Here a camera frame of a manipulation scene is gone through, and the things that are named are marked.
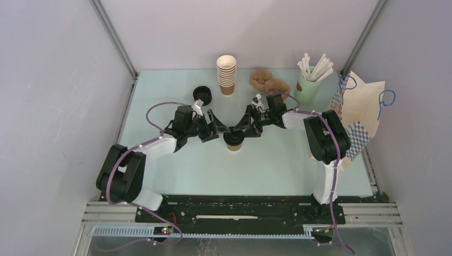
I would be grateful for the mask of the single brown paper cup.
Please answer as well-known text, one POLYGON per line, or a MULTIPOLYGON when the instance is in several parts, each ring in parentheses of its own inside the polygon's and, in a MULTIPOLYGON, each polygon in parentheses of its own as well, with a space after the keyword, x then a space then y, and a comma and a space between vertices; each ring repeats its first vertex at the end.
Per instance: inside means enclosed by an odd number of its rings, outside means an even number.
POLYGON ((227 148, 230 151, 238 151, 241 148, 242 143, 226 143, 227 148))

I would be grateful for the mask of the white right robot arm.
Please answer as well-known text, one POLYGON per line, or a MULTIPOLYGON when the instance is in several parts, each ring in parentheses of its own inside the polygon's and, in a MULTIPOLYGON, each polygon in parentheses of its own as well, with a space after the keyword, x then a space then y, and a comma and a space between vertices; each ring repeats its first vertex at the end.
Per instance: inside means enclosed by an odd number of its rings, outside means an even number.
POLYGON ((282 129, 304 131, 311 155, 318 161, 318 184, 313 196, 318 202, 311 206, 313 221, 323 223, 332 215, 328 204, 337 199, 338 168, 351 148, 351 140, 334 110, 322 113, 316 111, 287 108, 285 93, 270 91, 257 94, 236 126, 235 131, 243 131, 246 138, 260 137, 264 126, 274 125, 282 129), (265 96, 267 104, 261 101, 265 96))

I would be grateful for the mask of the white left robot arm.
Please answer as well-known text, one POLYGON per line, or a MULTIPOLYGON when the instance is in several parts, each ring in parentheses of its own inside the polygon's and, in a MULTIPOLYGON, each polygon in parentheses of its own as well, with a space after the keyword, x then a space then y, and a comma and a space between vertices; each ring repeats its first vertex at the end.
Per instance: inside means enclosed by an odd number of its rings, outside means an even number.
POLYGON ((105 193, 107 202, 127 202, 148 209, 155 222, 168 217, 163 196, 143 184, 146 165, 167 154, 180 150, 189 138, 201 142, 219 138, 230 129, 211 110, 204 115, 200 107, 179 106, 174 118, 160 135, 136 146, 111 146, 96 179, 96 187, 105 193))

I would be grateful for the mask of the black cup lid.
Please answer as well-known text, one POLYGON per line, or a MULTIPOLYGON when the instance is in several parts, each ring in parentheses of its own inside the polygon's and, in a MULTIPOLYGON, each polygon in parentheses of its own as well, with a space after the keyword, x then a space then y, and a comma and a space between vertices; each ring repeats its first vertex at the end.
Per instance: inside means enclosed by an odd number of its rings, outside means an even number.
POLYGON ((244 132, 242 130, 239 131, 230 131, 223 134, 223 140, 225 143, 243 143, 244 141, 244 132))

